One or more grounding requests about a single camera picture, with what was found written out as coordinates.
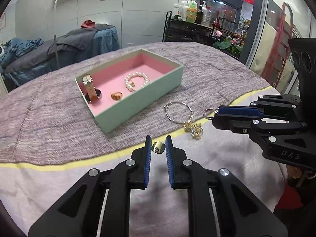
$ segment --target jewelry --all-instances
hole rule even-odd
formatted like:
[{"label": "jewelry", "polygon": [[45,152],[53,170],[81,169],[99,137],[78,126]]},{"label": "jewelry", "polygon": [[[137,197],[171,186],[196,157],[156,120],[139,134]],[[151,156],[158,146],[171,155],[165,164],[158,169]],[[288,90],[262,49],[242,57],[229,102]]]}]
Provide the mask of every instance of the jewelry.
[{"label": "jewelry", "polygon": [[[212,112],[214,112],[214,116],[212,116],[212,117],[207,116],[207,115],[211,114]],[[204,117],[205,119],[212,120],[212,119],[215,117],[215,115],[216,115],[217,113],[218,113],[218,108],[217,108],[217,109],[211,109],[211,108],[209,108],[209,109],[206,109],[206,110],[203,112],[203,117]]]},{"label": "jewelry", "polygon": [[[189,117],[189,119],[187,121],[184,122],[179,122],[179,121],[175,121],[174,119],[172,119],[169,115],[168,115],[168,108],[170,107],[170,105],[174,104],[174,103],[178,103],[178,104],[182,104],[184,106],[187,106],[188,109],[191,111],[191,115]],[[166,111],[166,116],[167,118],[172,121],[175,122],[177,124],[183,124],[184,125],[184,131],[187,133],[191,133],[191,136],[194,139],[200,139],[203,133],[203,128],[202,128],[202,124],[201,123],[191,123],[191,120],[193,119],[193,111],[191,109],[191,107],[189,105],[187,105],[184,102],[169,102],[167,104],[164,105],[164,109]]]},{"label": "jewelry", "polygon": [[135,84],[134,84],[134,82],[131,80],[131,78],[134,78],[134,77],[142,77],[143,79],[145,79],[145,83],[143,84],[142,87],[145,87],[145,86],[147,86],[147,85],[150,83],[149,77],[148,77],[145,73],[136,72],[136,73],[129,74],[129,75],[125,78],[125,85],[126,85],[126,88],[127,88],[128,90],[130,90],[130,92],[135,91],[135,89],[134,89]]},{"label": "jewelry", "polygon": [[85,98],[89,103],[92,103],[92,102],[101,98],[101,91],[98,89],[95,89],[95,87],[93,85],[93,80],[92,80],[92,77],[90,76],[90,74],[83,76],[82,82],[83,82],[83,85],[87,91]]},{"label": "jewelry", "polygon": [[121,92],[114,92],[111,93],[112,100],[118,101],[123,97],[123,94]]},{"label": "jewelry", "polygon": [[165,144],[163,142],[160,142],[160,141],[156,141],[154,142],[154,144],[152,145],[151,147],[151,150],[154,152],[154,153],[157,153],[157,154],[162,154],[164,151],[165,151]]}]

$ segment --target open jewelry box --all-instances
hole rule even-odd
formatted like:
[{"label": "open jewelry box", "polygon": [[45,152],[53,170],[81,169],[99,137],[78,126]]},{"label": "open jewelry box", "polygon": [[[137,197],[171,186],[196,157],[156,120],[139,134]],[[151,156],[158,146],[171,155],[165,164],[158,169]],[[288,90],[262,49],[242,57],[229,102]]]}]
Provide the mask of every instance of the open jewelry box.
[{"label": "open jewelry box", "polygon": [[[134,77],[135,91],[125,86],[125,78],[136,72],[145,73],[150,83],[144,87],[142,77]],[[83,77],[90,74],[93,85],[102,96],[94,103],[85,99],[86,88]],[[154,101],[181,84],[183,65],[155,53],[140,49],[119,58],[100,64],[75,78],[78,88],[88,108],[104,133],[110,133]],[[118,101],[111,93],[121,92]]]}]

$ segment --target yellow stripe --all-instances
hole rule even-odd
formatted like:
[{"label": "yellow stripe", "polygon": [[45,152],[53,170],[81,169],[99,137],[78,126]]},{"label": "yellow stripe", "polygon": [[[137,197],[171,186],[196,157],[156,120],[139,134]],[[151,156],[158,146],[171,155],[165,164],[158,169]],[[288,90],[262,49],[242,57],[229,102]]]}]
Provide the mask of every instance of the yellow stripe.
[{"label": "yellow stripe", "polygon": [[[230,105],[231,106],[236,106],[237,104],[240,104],[241,101],[245,100],[247,97],[256,94],[257,92],[262,92],[265,90],[268,90],[272,88],[271,86],[266,87],[264,89],[261,90],[255,90],[252,92],[248,92],[240,97],[238,97],[236,100],[234,100]],[[205,124],[206,122],[208,122],[209,120],[202,118],[200,120],[197,120],[197,123],[201,123],[201,124]],[[152,140],[152,142],[155,141],[162,141],[164,142],[166,139],[166,136],[171,135],[172,138],[175,138],[177,136],[180,136],[182,134],[184,134],[185,131],[183,128],[180,128],[178,130],[175,130],[169,134],[164,134],[163,136],[157,137],[155,139]],[[111,154],[107,154],[107,155],[102,155],[96,158],[92,158],[92,159],[86,159],[86,160],[81,160],[81,161],[73,161],[73,162],[68,162],[66,164],[62,164],[62,165],[46,165],[46,166],[38,166],[38,165],[34,165],[34,164],[30,164],[30,163],[0,163],[0,167],[7,167],[7,168],[30,168],[30,169],[34,169],[36,171],[64,171],[67,169],[72,169],[72,168],[77,168],[77,167],[83,167],[83,166],[92,166],[95,164],[99,164],[105,161],[111,161],[114,159],[119,159],[120,157],[126,157],[130,154],[132,154],[133,150],[144,147],[145,142],[142,142],[140,144],[134,145],[133,147],[129,147],[120,151],[116,151],[113,152]]]}]

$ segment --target blue bed sheet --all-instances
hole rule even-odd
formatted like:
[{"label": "blue bed sheet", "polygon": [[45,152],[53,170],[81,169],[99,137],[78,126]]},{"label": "blue bed sheet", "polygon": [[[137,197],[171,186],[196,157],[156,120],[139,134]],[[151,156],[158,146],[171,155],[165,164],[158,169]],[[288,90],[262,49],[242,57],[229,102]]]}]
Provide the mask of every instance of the blue bed sheet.
[{"label": "blue bed sheet", "polygon": [[[72,51],[60,51],[58,52],[59,64],[63,68],[65,66],[84,61],[86,59],[92,58],[94,56],[108,53],[111,51],[118,50],[119,40],[117,35],[117,30],[115,27],[110,29],[105,29],[98,31],[88,47],[80,52]],[[51,71],[57,70],[56,58],[53,57],[41,64],[36,65],[32,69],[27,71],[15,71],[12,73],[5,73],[4,77],[12,79],[12,81],[17,85],[21,86],[26,82],[31,81],[41,75],[49,73]]]}]

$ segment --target silver bangle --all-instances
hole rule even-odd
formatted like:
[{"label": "silver bangle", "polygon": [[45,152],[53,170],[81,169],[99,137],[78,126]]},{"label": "silver bangle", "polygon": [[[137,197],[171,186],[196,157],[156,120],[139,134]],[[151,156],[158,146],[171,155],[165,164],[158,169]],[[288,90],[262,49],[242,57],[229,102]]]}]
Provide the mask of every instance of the silver bangle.
[{"label": "silver bangle", "polygon": [[[188,109],[191,111],[191,116],[190,116],[190,118],[189,118],[187,121],[179,122],[179,121],[175,121],[174,119],[172,119],[171,117],[169,117],[167,111],[168,111],[168,109],[170,108],[170,105],[172,105],[172,104],[174,104],[174,103],[178,103],[178,104],[182,104],[182,105],[184,105],[184,106],[187,106]],[[193,119],[193,111],[192,111],[192,109],[190,108],[189,105],[187,105],[187,104],[184,103],[184,102],[179,102],[179,101],[168,102],[167,104],[164,105],[164,109],[165,109],[165,111],[166,111],[166,116],[167,116],[167,118],[168,118],[170,121],[175,122],[175,123],[177,123],[177,124],[187,124],[187,123],[190,123],[191,120]]]},{"label": "silver bangle", "polygon": [[[214,116],[212,116],[212,117],[207,116],[207,115],[211,114],[212,112],[214,112]],[[205,119],[212,120],[212,119],[215,117],[215,115],[217,114],[217,112],[218,112],[218,108],[217,108],[217,109],[211,109],[211,108],[206,109],[206,110],[203,112],[203,117],[204,117]]]},{"label": "silver bangle", "polygon": [[143,84],[142,87],[145,87],[146,85],[148,85],[150,83],[149,77],[145,74],[145,73],[140,73],[140,72],[136,72],[136,73],[132,73],[129,74],[126,78],[125,78],[125,86],[128,90],[130,90],[130,92],[135,91],[134,89],[134,82],[131,80],[134,77],[142,77],[143,79],[145,79],[145,83]]}]

